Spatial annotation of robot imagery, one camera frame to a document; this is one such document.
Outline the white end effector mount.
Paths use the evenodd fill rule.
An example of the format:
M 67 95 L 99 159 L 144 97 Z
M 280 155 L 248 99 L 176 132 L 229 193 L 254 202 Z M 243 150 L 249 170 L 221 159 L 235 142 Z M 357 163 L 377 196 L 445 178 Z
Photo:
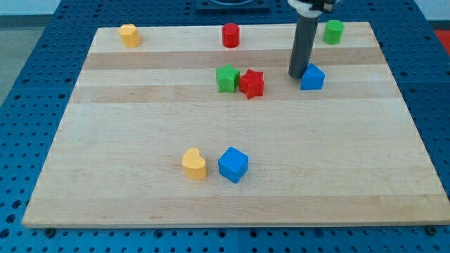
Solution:
M 341 0 L 287 0 L 288 5 L 306 18 L 317 18 L 322 13 L 332 13 Z

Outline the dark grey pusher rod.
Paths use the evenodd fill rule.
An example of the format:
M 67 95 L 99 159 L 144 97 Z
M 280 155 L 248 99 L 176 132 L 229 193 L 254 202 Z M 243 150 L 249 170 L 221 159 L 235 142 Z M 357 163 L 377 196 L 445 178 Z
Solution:
M 299 15 L 288 70 L 292 78 L 300 79 L 309 66 L 318 22 L 319 17 L 308 18 Z

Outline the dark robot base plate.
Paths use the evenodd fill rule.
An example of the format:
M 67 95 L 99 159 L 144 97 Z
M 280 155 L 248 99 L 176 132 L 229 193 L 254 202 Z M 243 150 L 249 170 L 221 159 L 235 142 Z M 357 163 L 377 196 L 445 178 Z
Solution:
M 197 13 L 211 11 L 269 11 L 271 0 L 195 0 Z

